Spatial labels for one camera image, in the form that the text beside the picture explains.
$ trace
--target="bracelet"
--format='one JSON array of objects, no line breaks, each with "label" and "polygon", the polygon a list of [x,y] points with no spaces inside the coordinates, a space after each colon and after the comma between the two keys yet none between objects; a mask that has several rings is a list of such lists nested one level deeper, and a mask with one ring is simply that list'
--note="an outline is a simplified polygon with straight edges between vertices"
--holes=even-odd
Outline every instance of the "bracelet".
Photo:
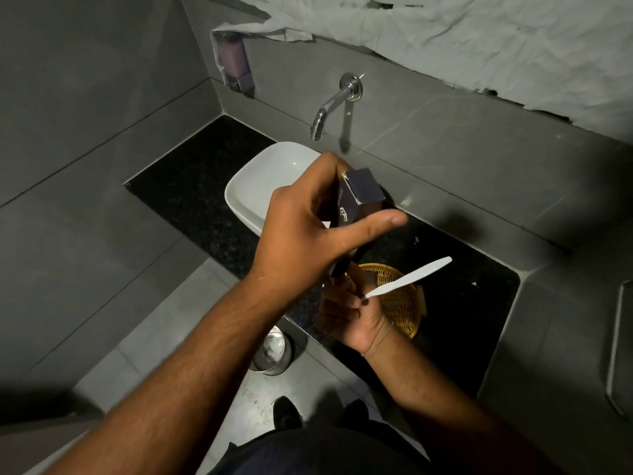
[{"label": "bracelet", "polygon": [[380,345],[380,343],[382,343],[382,341],[385,339],[385,337],[387,336],[389,331],[393,328],[393,326],[394,326],[394,323],[392,321],[391,325],[389,326],[389,328],[382,334],[382,337],[380,337],[380,339],[378,339],[377,342],[374,341],[374,343],[372,343],[372,345],[369,347],[369,350],[367,350],[366,352],[361,354],[361,356],[364,357],[364,358],[371,357],[376,352],[376,350],[378,350],[378,345]]}]

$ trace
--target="faucet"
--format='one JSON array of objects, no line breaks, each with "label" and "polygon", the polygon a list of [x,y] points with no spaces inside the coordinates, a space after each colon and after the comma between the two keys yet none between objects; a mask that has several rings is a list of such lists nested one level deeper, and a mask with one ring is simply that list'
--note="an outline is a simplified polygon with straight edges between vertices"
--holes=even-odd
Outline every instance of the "faucet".
[{"label": "faucet", "polygon": [[312,123],[310,136],[313,140],[319,140],[323,135],[325,128],[325,119],[327,116],[345,100],[358,101],[363,96],[363,84],[353,73],[345,73],[339,82],[340,90],[336,95],[323,103],[323,106],[316,112],[316,118]]}]

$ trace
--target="white sink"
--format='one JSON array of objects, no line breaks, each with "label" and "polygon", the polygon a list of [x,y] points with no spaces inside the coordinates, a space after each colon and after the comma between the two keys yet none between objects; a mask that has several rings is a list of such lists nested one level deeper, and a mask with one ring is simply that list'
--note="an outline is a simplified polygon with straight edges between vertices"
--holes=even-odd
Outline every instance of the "white sink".
[{"label": "white sink", "polygon": [[224,190],[224,199],[233,213],[260,236],[273,191],[294,183],[319,155],[298,143],[275,143],[231,178]]}]

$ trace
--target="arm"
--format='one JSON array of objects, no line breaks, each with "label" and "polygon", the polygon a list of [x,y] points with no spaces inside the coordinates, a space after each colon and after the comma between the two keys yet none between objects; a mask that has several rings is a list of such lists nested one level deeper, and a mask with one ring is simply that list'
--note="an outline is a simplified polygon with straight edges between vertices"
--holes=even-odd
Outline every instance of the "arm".
[{"label": "arm", "polygon": [[253,267],[198,327],[48,475],[194,473],[266,333],[338,257],[407,222],[385,210],[326,230],[317,213],[349,169],[321,155],[270,200]]},{"label": "arm", "polygon": [[[369,283],[350,266],[351,291]],[[315,320],[366,359],[411,424],[431,461],[468,473],[560,473],[541,452],[470,399],[400,332],[385,322],[378,297],[361,303],[350,287],[327,287]]]}]

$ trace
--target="wall-mounted soap dispenser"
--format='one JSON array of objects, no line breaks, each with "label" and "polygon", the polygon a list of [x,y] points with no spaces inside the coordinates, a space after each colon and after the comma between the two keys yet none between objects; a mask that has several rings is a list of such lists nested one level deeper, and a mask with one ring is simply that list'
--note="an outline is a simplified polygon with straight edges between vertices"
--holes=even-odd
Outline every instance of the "wall-mounted soap dispenser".
[{"label": "wall-mounted soap dispenser", "polygon": [[255,81],[246,58],[244,36],[234,31],[214,31],[211,41],[224,84],[234,92],[255,96]]}]

